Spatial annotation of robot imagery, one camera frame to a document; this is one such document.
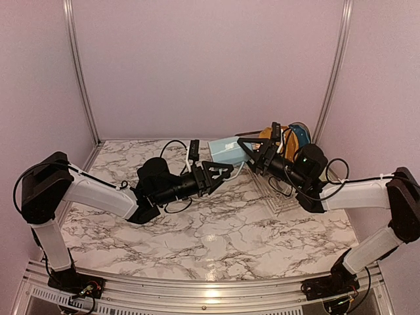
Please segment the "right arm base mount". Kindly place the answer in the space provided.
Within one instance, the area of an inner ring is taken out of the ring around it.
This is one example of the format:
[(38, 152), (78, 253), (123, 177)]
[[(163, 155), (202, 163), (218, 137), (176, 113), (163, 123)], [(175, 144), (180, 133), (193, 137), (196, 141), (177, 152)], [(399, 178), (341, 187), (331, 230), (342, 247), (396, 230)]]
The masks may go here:
[(357, 276), (345, 268), (342, 259), (331, 267), (330, 275), (306, 279), (301, 284), (301, 291), (308, 301), (355, 293), (359, 288)]

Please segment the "right aluminium frame post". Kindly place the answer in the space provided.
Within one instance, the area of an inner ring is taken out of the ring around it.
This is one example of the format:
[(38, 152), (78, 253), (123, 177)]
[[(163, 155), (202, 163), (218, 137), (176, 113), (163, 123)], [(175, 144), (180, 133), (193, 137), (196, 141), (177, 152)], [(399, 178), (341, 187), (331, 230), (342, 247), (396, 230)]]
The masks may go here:
[(316, 122), (312, 141), (319, 144), (322, 138), (322, 134), (327, 124), (327, 119), (333, 104), (333, 97), (337, 88), (339, 75), (345, 59), (345, 53), (348, 45), (348, 38), (350, 33), (350, 25), (352, 19), (354, 1), (345, 0), (343, 1), (343, 9), (341, 14), (341, 22), (339, 26), (339, 34), (337, 38), (337, 45), (333, 58), (333, 64), (325, 90), (324, 99), (322, 102), (321, 110)]

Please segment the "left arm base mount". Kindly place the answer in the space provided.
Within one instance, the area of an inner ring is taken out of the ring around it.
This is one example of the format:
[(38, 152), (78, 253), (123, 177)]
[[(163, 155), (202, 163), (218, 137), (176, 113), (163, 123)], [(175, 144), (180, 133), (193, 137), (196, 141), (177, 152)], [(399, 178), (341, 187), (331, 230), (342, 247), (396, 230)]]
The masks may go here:
[(99, 299), (102, 296), (104, 278), (79, 273), (74, 265), (61, 271), (47, 268), (47, 274), (48, 286), (54, 289), (72, 293), (75, 297), (90, 296)]

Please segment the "yellow dotted plate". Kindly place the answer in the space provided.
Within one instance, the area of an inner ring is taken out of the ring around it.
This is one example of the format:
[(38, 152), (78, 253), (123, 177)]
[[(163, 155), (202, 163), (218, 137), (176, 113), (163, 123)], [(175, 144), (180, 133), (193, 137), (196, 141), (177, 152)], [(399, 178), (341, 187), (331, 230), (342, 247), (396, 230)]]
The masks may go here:
[(280, 155), (289, 161), (293, 161), (295, 152), (299, 149), (299, 141), (295, 132), (289, 127), (283, 127), (283, 144)]
[(272, 134), (272, 128), (266, 127), (259, 133), (259, 138), (267, 138), (270, 139)]

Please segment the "blue dotted plate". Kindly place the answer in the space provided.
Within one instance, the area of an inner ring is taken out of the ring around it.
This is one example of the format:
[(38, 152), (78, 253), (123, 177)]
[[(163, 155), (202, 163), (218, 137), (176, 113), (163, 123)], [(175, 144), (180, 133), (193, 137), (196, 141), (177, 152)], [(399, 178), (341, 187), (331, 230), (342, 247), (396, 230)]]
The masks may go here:
[(312, 143), (310, 131), (304, 123), (294, 122), (289, 124), (289, 127), (297, 137), (298, 148)]

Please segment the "front aluminium frame rail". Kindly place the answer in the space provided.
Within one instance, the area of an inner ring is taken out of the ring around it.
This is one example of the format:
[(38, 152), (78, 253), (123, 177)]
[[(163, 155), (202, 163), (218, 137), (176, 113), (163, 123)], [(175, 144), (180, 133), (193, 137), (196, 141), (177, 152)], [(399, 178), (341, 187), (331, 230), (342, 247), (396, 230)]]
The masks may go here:
[(301, 291), (306, 276), (269, 280), (205, 282), (124, 276), (79, 268), (103, 278), (101, 298), (71, 300), (47, 285), (42, 262), (30, 261), (13, 314), (59, 314), (61, 310), (95, 314), (328, 314), (336, 297), (309, 301)]

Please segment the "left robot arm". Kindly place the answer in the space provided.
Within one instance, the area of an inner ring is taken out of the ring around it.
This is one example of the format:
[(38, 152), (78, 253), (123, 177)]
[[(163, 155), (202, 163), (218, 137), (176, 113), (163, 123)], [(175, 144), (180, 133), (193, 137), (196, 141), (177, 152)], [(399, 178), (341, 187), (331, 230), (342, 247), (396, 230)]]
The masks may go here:
[(152, 157), (138, 169), (135, 187), (116, 186), (72, 165), (65, 153), (55, 152), (16, 179), (13, 191), (21, 193), (21, 200), (14, 206), (58, 273), (58, 283), (76, 292), (83, 286), (83, 278), (72, 269), (71, 255), (55, 220), (62, 202), (80, 203), (134, 224), (145, 224), (159, 216), (164, 205), (212, 194), (233, 170), (230, 164), (203, 161), (190, 165), (182, 175), (174, 175), (164, 158)]

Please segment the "left aluminium frame post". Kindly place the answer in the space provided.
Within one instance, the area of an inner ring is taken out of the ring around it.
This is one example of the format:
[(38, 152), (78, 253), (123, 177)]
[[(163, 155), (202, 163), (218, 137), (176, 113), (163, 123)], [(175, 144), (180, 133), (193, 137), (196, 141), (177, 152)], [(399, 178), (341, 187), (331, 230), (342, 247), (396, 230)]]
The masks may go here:
[(73, 1), (63, 0), (64, 16), (66, 19), (66, 27), (68, 32), (68, 39), (70, 43), (70, 53), (72, 56), (73, 68), (75, 71), (75, 78), (81, 97), (83, 111), (86, 116), (87, 126), (91, 134), (92, 142), (95, 146), (101, 145), (101, 139), (96, 126), (95, 118), (93, 115), (93, 109), (89, 99), (87, 85), (84, 78), (83, 66), (81, 62), (81, 55), (79, 52), (79, 45), (77, 40), (77, 31), (74, 18), (74, 6)]

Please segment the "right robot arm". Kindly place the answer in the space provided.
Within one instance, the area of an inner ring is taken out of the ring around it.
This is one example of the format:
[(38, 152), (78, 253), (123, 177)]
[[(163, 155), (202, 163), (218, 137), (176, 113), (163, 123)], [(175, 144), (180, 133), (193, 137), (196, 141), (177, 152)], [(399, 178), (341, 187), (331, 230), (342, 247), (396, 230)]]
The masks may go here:
[(300, 206), (310, 213), (337, 209), (382, 208), (391, 212), (390, 222), (349, 249), (331, 267), (325, 288), (340, 293), (351, 278), (370, 263), (386, 257), (403, 243), (419, 239), (419, 184), (409, 170), (399, 167), (391, 175), (330, 182), (320, 180), (330, 161), (315, 144), (298, 149), (295, 160), (282, 155), (286, 145), (267, 138), (238, 139), (255, 173), (268, 173), (290, 184)]

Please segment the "aluminium frame post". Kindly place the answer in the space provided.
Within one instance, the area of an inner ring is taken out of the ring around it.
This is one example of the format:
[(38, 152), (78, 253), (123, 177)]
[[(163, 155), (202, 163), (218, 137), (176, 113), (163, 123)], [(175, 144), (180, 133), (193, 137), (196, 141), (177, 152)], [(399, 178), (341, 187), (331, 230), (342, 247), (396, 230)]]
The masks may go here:
[(343, 9), (341, 14), (341, 22), (339, 26), (339, 34), (337, 38), (337, 45), (333, 58), (333, 64), (325, 90), (324, 99), (322, 102), (321, 110), (316, 122), (312, 141), (319, 144), (322, 138), (322, 134), (327, 124), (327, 119), (333, 104), (333, 97), (337, 88), (339, 75), (345, 59), (345, 53), (348, 45), (348, 38), (350, 33), (350, 25), (352, 19), (354, 1), (345, 0), (343, 1)]
[(93, 109), (89, 99), (87, 85), (84, 78), (83, 66), (81, 62), (81, 55), (79, 52), (79, 45), (77, 40), (77, 31), (74, 18), (74, 6), (73, 1), (63, 0), (64, 16), (66, 19), (66, 27), (68, 32), (68, 39), (70, 43), (70, 53), (72, 56), (73, 68), (75, 71), (75, 78), (81, 97), (83, 111), (86, 116), (87, 126), (91, 134), (92, 142), (95, 146), (101, 145), (101, 139), (96, 126), (95, 118), (93, 115)]

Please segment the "light blue mug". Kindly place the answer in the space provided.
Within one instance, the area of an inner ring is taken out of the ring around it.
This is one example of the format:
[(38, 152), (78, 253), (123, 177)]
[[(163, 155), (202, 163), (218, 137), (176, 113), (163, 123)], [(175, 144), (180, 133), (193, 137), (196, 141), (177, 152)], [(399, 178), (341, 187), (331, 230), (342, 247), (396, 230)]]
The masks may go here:
[(248, 155), (238, 144), (238, 139), (238, 136), (232, 136), (218, 140), (211, 140), (207, 143), (213, 162), (231, 164), (234, 167), (237, 165), (239, 166), (236, 174), (226, 179), (226, 181), (230, 181), (238, 177), (244, 165), (249, 160)]

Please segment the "yellow dotted plate rear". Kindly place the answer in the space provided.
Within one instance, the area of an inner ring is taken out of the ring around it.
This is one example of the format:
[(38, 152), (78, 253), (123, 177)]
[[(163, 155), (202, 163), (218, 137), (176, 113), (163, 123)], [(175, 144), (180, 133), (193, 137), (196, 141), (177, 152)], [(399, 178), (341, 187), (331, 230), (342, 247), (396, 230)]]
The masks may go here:
[(283, 127), (283, 144), (280, 155), (289, 161), (293, 161), (295, 152), (299, 149), (299, 141), (295, 132), (289, 127)]

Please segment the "yellow dotted plate front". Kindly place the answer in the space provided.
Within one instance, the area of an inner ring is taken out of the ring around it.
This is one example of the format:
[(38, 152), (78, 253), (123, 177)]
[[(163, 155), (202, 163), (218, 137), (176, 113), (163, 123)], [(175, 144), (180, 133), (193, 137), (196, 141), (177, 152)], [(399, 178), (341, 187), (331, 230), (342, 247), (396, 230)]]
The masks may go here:
[(259, 133), (259, 138), (267, 138), (270, 139), (272, 134), (272, 128), (266, 127)]

